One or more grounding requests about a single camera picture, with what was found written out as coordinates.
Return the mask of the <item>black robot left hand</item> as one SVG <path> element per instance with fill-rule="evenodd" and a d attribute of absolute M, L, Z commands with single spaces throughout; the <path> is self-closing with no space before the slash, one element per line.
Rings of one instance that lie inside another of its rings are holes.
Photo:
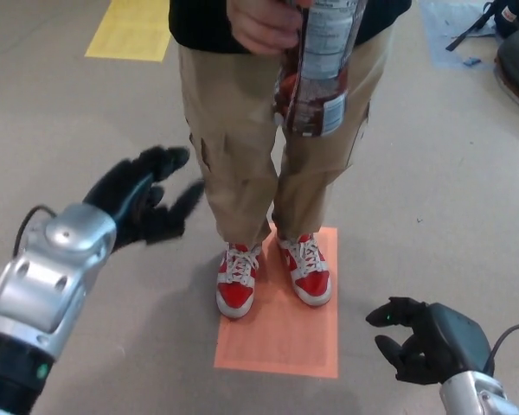
<path fill-rule="evenodd" d="M 186 220 L 204 195 L 205 183 L 193 181 L 167 206 L 161 203 L 164 188 L 160 182 L 188 160 L 186 147 L 154 146 L 117 163 L 89 190 L 83 201 L 115 222 L 114 252 L 133 243 L 154 245 L 183 236 Z"/>

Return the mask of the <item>person's bare hand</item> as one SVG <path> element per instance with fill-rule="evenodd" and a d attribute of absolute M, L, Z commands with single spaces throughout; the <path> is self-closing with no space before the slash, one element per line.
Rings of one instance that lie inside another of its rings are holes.
<path fill-rule="evenodd" d="M 226 1 L 234 39 L 253 54 L 279 54 L 298 43 L 302 14 L 283 1 Z"/>

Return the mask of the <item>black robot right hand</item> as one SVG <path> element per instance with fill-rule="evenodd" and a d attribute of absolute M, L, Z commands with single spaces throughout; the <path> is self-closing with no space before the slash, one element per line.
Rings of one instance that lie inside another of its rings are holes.
<path fill-rule="evenodd" d="M 494 374 L 491 346 L 482 327 L 442 303 L 390 297 L 366 321 L 377 328 L 400 325 L 413 331 L 402 344 L 385 335 L 375 338 L 398 381 L 424 386 L 443 384 L 467 371 Z"/>

